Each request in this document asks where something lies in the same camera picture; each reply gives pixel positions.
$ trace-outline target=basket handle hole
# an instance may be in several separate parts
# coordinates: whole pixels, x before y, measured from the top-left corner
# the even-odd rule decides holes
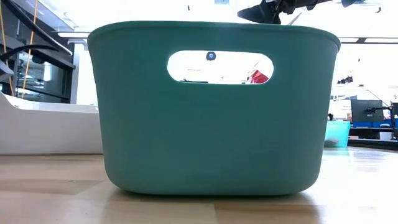
[[[170,56],[167,70],[179,82],[263,84],[271,78],[274,65],[259,53],[183,50]]]

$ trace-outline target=red object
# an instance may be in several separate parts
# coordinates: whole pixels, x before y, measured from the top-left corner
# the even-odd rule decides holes
[[[249,83],[265,83],[268,81],[268,77],[266,77],[263,73],[261,73],[259,70],[255,70],[254,73],[249,77]]]

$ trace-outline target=wooden table surface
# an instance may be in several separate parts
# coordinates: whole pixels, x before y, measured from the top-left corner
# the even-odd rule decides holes
[[[119,190],[103,156],[0,157],[0,223],[398,223],[398,154],[325,149],[320,176],[285,197],[150,197]]]

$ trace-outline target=teal plastic basket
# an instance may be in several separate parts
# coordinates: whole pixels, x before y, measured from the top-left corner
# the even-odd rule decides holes
[[[325,134],[325,147],[347,147],[349,121],[328,121]]]
[[[109,179],[145,194],[307,189],[320,170],[339,47],[334,35],[297,26],[141,21],[94,30]],[[181,50],[260,53],[274,73],[260,85],[178,82],[167,62]]]

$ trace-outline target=ceiling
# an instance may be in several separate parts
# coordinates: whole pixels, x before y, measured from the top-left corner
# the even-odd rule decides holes
[[[39,0],[45,22],[61,32],[91,31],[105,24],[136,20],[218,21],[247,22],[236,16],[245,7],[261,0]],[[35,0],[16,0],[24,8],[33,10]],[[340,1],[319,4],[312,11],[296,9],[292,15],[283,15],[283,24],[288,24],[300,12],[294,22],[297,26],[324,29],[338,37],[398,37],[394,21],[398,21],[396,0],[367,0],[367,4],[356,4],[343,8]],[[58,25],[57,17],[65,25]]]

